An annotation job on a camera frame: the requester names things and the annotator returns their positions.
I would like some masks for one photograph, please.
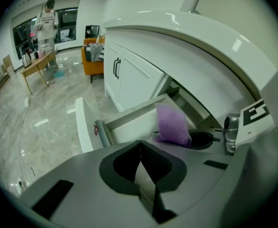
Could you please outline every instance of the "purple sponge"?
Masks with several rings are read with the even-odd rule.
[[[156,104],[156,111],[159,134],[154,134],[153,140],[190,146],[192,139],[188,133],[184,113],[165,104]]]

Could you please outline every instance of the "black cabinet handle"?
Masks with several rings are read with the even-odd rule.
[[[116,74],[116,70],[118,68],[118,63],[121,63],[121,60],[118,60],[118,62],[115,65],[115,76],[119,79],[119,76]]]
[[[113,74],[115,75],[115,63],[119,60],[119,58],[117,58],[115,61],[114,61],[114,69],[113,69]]]

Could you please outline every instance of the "orange armchair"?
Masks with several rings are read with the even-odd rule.
[[[96,43],[96,38],[86,38],[84,39],[84,45],[89,43]],[[105,38],[100,38],[99,43],[105,43]],[[83,68],[86,75],[90,76],[90,82],[92,83],[92,76],[96,74],[104,73],[104,62],[87,62],[85,57],[84,46],[81,48]]]

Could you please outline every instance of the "window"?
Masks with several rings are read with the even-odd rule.
[[[77,9],[64,9],[58,13],[58,43],[76,40]]]
[[[76,40],[77,8],[57,10],[58,29],[54,43]],[[15,48],[19,59],[29,51],[38,50],[38,32],[35,30],[35,18],[32,18],[13,29]]]

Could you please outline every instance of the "glossy tile floor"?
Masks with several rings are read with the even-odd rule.
[[[16,196],[19,178],[23,176],[28,186],[82,152],[75,113],[77,98],[83,97],[99,118],[118,112],[111,98],[105,98],[103,75],[94,76],[90,84],[81,62],[80,49],[58,53],[59,68],[44,73],[46,81],[54,81],[49,88],[36,73],[27,77],[33,93],[28,110],[28,93],[19,72],[0,90],[0,184]],[[55,78],[57,72],[64,75]]]

